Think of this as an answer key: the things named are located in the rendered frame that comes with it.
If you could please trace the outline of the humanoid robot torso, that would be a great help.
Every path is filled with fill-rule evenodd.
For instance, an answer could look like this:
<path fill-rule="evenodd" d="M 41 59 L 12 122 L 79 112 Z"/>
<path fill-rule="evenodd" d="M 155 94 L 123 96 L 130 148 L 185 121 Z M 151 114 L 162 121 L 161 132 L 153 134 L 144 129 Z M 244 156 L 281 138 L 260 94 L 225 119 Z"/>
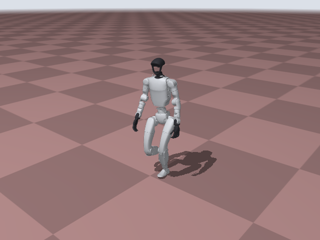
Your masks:
<path fill-rule="evenodd" d="M 156 122 L 159 124 L 165 124 L 170 112 L 166 110 L 166 107 L 171 99 L 171 88 L 167 85 L 168 76 L 161 75 L 162 78 L 155 78 L 156 75 L 152 75 L 149 80 L 149 91 L 152 103 L 157 106 L 157 113 L 155 114 Z"/>

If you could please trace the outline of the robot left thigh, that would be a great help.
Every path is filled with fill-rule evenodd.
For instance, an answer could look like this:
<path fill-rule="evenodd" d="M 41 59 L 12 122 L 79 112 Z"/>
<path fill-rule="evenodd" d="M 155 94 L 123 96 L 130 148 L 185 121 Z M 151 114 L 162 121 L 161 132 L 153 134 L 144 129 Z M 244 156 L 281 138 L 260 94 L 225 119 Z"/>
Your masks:
<path fill-rule="evenodd" d="M 170 141 L 171 136 L 173 135 L 170 134 L 173 129 L 174 129 L 174 117 L 172 116 L 168 116 L 165 125 L 163 127 L 162 130 L 162 134 L 161 134 L 161 139 L 160 139 L 160 144 L 159 144 L 159 148 L 158 148 L 158 153 L 161 154 L 163 156 L 163 153 L 165 152 L 167 145 Z"/>

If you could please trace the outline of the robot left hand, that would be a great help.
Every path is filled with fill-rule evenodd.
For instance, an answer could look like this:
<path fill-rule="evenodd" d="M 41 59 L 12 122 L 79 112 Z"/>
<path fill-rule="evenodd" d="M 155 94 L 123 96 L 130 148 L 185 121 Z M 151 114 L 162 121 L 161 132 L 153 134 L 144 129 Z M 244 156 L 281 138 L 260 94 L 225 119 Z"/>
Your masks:
<path fill-rule="evenodd" d="M 173 133 L 173 136 L 171 137 L 172 139 L 174 139 L 174 138 L 177 138 L 179 135 L 180 135 L 180 127 L 179 127 L 179 125 L 180 125 L 180 123 L 179 124 L 177 124 L 177 120 L 175 119 L 174 120 L 174 128 L 173 128 L 173 131 L 170 133 L 170 135 Z"/>

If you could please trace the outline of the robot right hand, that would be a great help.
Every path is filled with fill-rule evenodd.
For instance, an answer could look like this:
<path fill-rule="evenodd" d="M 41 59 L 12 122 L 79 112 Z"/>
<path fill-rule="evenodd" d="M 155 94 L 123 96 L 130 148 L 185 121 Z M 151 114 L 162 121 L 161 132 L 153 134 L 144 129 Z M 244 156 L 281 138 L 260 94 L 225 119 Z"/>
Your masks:
<path fill-rule="evenodd" d="M 137 132 L 138 130 L 137 130 L 137 124 L 138 124 L 138 119 L 140 119 L 139 118 L 139 113 L 136 113 L 136 115 L 135 115 L 135 120 L 133 121 L 133 126 L 132 126 L 132 129 L 135 131 L 135 132 Z"/>

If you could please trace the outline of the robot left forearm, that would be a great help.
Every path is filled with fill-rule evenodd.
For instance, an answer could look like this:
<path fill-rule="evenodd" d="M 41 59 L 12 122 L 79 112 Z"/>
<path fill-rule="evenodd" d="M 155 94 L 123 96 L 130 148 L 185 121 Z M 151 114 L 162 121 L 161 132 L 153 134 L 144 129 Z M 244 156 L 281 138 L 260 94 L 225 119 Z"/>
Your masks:
<path fill-rule="evenodd" d="M 179 124 L 181 122 L 180 120 L 180 109 L 181 109 L 181 102 L 179 99 L 176 100 L 176 106 L 173 107 L 174 109 L 174 120 L 176 119 L 177 120 L 177 124 Z"/>

